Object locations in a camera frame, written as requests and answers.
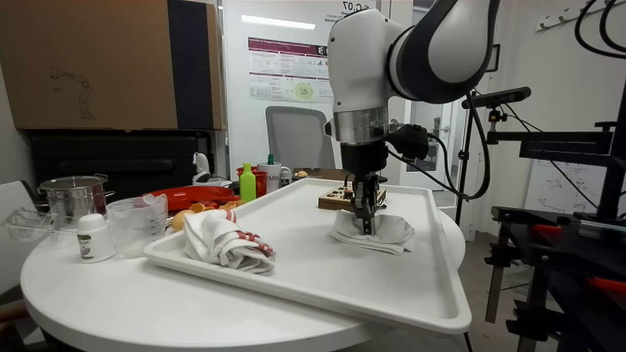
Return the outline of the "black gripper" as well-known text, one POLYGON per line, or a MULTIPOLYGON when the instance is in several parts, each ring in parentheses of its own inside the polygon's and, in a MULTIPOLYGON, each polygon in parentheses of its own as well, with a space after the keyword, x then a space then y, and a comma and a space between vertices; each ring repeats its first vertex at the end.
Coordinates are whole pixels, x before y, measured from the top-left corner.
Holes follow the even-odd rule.
POLYGON ((380 177, 378 171, 388 163, 384 140, 370 144, 341 144, 343 167, 352 175, 352 208, 364 222, 364 232, 374 234, 372 218, 378 210, 380 177))

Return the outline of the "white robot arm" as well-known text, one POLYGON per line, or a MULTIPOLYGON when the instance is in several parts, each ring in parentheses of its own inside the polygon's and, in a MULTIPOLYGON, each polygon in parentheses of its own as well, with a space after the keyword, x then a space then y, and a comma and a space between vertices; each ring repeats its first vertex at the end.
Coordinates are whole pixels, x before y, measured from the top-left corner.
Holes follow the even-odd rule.
POLYGON ((331 26, 331 132, 341 142, 343 167, 354 175, 352 208, 364 234, 376 230, 386 142, 401 148, 411 130, 390 126, 390 97, 448 103, 476 87, 491 58, 499 1, 436 0, 415 24, 368 7, 331 26))

